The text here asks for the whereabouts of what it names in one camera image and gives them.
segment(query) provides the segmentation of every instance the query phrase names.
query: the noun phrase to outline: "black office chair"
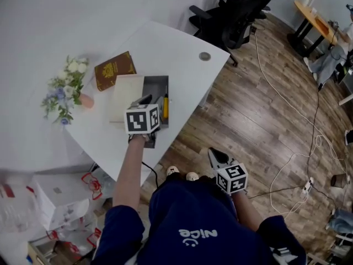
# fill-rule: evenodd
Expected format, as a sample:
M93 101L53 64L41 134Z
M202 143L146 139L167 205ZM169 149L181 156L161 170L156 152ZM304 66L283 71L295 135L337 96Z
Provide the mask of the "black office chair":
M227 0L220 7L208 11L193 5L189 9L195 16L189 18L189 21L199 29L194 36L228 52L236 67L238 61L229 48L237 49L246 42L245 32L250 30L255 17L270 1Z

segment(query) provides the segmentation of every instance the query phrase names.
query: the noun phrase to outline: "brown notebook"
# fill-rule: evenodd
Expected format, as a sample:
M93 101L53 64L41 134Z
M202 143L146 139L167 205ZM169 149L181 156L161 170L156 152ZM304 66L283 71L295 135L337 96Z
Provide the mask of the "brown notebook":
M94 68L99 91L115 85L116 76L136 73L130 53L127 51L107 60Z

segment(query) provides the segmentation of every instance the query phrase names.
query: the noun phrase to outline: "navy t-shirt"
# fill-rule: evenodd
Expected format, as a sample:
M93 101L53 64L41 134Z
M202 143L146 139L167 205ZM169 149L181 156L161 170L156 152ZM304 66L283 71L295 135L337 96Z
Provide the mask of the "navy t-shirt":
M92 264L306 264L306 253L282 216L257 232L237 221L229 196L205 182L165 182L149 205L151 228L128 206L110 209Z

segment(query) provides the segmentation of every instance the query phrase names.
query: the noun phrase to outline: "cardboard box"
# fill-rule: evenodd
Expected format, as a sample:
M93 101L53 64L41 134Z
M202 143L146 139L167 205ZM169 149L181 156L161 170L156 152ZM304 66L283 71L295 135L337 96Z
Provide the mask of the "cardboard box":
M81 180L84 174L43 174L33 177L40 222L47 231L75 221L88 211L92 191Z

